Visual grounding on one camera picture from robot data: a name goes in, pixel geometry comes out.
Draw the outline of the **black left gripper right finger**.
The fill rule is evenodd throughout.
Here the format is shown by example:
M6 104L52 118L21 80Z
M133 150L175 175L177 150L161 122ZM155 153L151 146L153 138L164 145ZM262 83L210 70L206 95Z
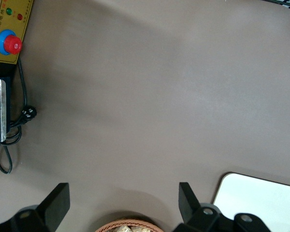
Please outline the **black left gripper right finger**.
M211 203L200 203L189 183L180 182L178 207L183 222L175 232L231 232L232 220Z

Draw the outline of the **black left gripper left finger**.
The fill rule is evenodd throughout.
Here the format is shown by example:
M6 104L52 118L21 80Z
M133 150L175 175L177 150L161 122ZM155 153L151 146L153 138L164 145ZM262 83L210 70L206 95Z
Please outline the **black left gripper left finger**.
M14 232L55 232L70 209L68 183L59 183L35 208L26 208L12 217Z

